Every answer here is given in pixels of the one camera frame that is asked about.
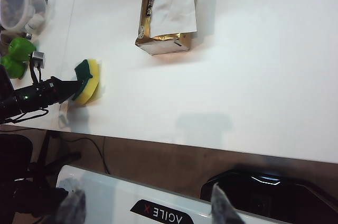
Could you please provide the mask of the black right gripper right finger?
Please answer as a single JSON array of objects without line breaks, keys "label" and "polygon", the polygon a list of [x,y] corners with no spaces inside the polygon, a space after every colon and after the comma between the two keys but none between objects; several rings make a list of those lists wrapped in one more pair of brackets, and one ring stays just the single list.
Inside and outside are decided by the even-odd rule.
[{"label": "black right gripper right finger", "polygon": [[227,195],[215,183],[211,194],[211,217],[213,224],[244,224],[245,222],[235,211]]}]

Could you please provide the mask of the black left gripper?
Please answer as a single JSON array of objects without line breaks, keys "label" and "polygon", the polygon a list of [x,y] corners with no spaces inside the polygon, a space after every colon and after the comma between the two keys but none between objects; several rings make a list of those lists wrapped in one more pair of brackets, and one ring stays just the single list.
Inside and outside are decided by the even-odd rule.
[{"label": "black left gripper", "polygon": [[84,86],[82,80],[60,80],[52,76],[49,80],[34,85],[34,100],[39,108],[47,108],[56,103],[63,103],[68,99],[75,100]]}]

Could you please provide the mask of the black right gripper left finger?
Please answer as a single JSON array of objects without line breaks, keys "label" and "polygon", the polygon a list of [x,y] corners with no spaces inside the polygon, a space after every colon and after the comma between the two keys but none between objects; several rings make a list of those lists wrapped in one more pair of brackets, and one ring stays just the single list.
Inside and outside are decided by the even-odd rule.
[{"label": "black right gripper left finger", "polygon": [[55,223],[85,223],[86,195],[84,191],[73,191],[59,206]]}]

